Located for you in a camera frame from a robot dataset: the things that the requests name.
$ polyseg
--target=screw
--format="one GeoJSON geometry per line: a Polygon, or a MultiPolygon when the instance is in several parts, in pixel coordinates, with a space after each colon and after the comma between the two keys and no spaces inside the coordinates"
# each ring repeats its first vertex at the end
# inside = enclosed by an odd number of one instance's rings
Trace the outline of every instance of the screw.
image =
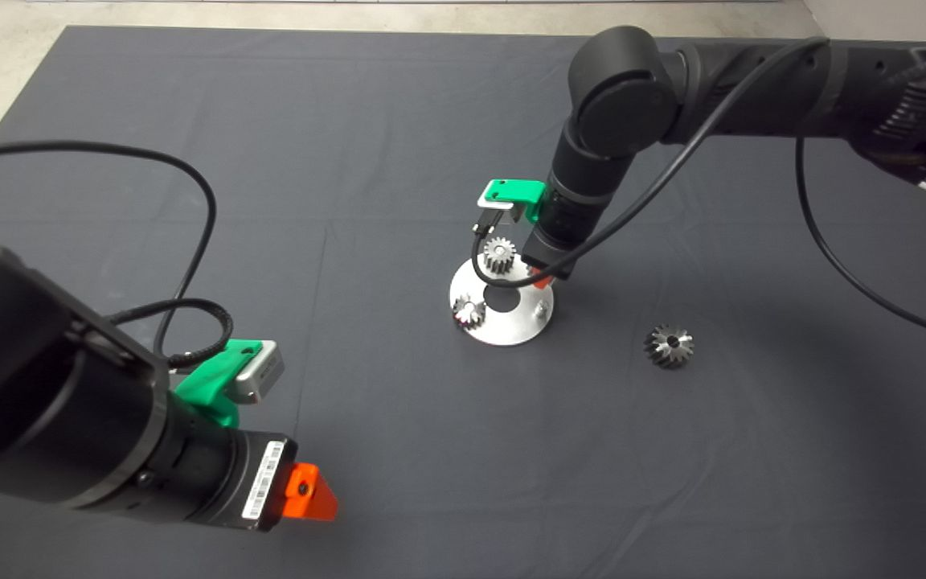
{"type": "Polygon", "coordinates": [[[137,477],[135,477],[135,483],[138,484],[139,487],[144,488],[152,484],[152,480],[154,479],[155,473],[152,472],[152,470],[143,470],[142,472],[138,473],[137,477]]]}

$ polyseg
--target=dark gray fabric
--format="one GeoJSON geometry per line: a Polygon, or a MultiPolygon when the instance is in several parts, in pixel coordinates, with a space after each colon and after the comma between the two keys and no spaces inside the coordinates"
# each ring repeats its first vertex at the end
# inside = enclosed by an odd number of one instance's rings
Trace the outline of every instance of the dark gray fabric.
{"type": "MultiPolygon", "coordinates": [[[[0,141],[203,170],[220,219],[191,293],[288,367],[243,425],[293,433],[342,513],[257,535],[0,497],[0,577],[926,576],[926,331],[813,247],[790,142],[708,142],[558,286],[537,340],[491,348],[449,322],[477,193],[547,173],[580,44],[67,29],[0,141]],[[694,333],[686,369],[644,358],[659,322],[694,333]]],[[[610,215],[673,153],[641,155],[610,215]]],[[[842,143],[809,165],[831,244],[926,314],[926,194],[842,143]]],[[[202,217],[169,168],[0,160],[0,243],[99,311],[168,297],[202,217]]],[[[181,314],[169,348],[212,332],[181,314]]]]}

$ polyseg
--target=gear teeth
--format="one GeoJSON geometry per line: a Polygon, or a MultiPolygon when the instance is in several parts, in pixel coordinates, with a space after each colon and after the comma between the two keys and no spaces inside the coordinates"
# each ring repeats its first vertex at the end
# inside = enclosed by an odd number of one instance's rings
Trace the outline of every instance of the gear teeth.
{"type": "Polygon", "coordinates": [[[485,302],[475,302],[470,300],[468,294],[456,298],[453,303],[453,321],[456,326],[462,327],[463,330],[472,330],[480,326],[485,321],[486,305],[485,302]]]}
{"type": "Polygon", "coordinates": [[[656,326],[645,338],[645,352],[655,365],[665,369],[680,368],[695,353],[695,341],[679,326],[656,326]]]}
{"type": "Polygon", "coordinates": [[[496,274],[504,274],[514,267],[517,246],[505,237],[495,237],[485,244],[485,267],[496,274]]]}

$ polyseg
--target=barcode sticker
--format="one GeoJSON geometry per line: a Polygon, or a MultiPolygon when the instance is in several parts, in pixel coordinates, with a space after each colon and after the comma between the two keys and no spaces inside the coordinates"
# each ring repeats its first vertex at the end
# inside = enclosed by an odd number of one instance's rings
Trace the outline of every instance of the barcode sticker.
{"type": "Polygon", "coordinates": [[[256,470],[256,478],[252,481],[249,499],[245,502],[245,508],[242,509],[242,518],[260,518],[260,514],[264,512],[269,487],[273,483],[273,472],[277,469],[278,462],[281,461],[282,452],[284,452],[284,442],[271,440],[267,443],[264,459],[260,461],[260,469],[256,470]]]}

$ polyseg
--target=silver metal disc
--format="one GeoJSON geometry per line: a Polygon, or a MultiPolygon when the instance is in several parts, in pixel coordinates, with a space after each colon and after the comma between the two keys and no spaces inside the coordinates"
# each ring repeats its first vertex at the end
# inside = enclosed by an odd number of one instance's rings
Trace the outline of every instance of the silver metal disc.
{"type": "MultiPolygon", "coordinates": [[[[505,273],[492,273],[484,264],[481,264],[481,271],[497,279],[517,280],[528,276],[528,269],[519,256],[514,257],[514,264],[510,271],[505,273]]],[[[453,275],[452,285],[449,285],[449,309],[452,309],[460,296],[470,296],[471,301],[484,302],[486,287],[488,285],[474,273],[470,260],[464,261],[456,270],[456,275],[453,275]]],[[[463,332],[493,346],[522,344],[540,334],[548,325],[548,320],[552,319],[552,311],[555,310],[552,286],[537,289],[533,285],[527,285],[518,289],[518,293],[517,307],[502,312],[486,304],[484,322],[480,326],[463,329],[463,332]]]]}

